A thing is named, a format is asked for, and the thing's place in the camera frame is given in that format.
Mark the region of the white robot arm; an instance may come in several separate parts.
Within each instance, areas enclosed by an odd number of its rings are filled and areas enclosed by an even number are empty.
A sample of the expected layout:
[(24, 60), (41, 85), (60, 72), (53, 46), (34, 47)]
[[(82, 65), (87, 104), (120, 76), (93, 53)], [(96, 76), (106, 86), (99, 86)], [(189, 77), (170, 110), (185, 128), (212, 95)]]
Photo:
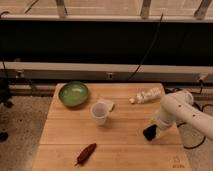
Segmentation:
[(189, 91), (164, 95), (160, 100), (155, 124), (164, 131), (173, 125), (176, 118), (179, 118), (213, 141), (213, 116), (195, 109), (193, 102), (194, 97)]

